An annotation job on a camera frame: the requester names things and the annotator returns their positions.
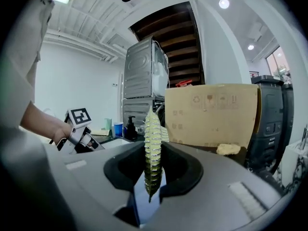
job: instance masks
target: recycling symbol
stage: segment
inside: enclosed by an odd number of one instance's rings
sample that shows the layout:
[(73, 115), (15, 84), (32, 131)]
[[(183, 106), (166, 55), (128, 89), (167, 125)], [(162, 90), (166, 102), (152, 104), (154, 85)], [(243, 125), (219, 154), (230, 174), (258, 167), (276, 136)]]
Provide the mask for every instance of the recycling symbol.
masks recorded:
[(199, 103), (200, 102), (200, 98), (199, 96), (195, 96), (192, 100), (194, 103)]

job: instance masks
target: green segmented object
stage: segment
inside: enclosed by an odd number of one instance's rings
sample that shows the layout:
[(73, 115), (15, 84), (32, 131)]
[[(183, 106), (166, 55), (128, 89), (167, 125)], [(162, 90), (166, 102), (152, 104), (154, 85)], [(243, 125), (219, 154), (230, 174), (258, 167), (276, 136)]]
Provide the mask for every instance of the green segmented object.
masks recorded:
[(145, 119), (145, 188), (149, 194), (149, 203), (157, 192), (162, 180), (161, 143), (169, 141), (168, 132), (160, 126), (158, 116), (152, 107)]

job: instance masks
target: blue cup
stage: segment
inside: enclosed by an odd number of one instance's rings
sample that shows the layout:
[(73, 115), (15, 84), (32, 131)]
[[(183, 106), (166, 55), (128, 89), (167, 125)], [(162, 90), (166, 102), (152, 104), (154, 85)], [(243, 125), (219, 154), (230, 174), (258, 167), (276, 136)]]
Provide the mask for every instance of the blue cup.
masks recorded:
[(123, 122), (115, 122), (115, 136), (122, 137), (123, 136)]

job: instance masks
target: wooden staircase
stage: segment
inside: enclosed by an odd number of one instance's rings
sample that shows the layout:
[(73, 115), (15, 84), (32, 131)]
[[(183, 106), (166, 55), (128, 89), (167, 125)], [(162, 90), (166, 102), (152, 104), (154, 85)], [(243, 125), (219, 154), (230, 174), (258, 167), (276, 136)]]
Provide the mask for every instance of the wooden staircase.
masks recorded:
[(159, 10), (131, 26), (139, 41), (153, 36), (169, 59), (170, 86), (204, 84), (200, 41), (189, 2)]

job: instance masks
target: cardboard box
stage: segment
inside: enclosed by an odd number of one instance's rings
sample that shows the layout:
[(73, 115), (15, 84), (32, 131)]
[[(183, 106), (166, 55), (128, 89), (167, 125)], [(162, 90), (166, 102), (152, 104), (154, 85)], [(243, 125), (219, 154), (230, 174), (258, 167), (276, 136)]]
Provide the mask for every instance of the cardboard box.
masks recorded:
[(257, 85), (220, 84), (166, 90), (166, 128), (171, 142), (248, 147), (257, 113)]

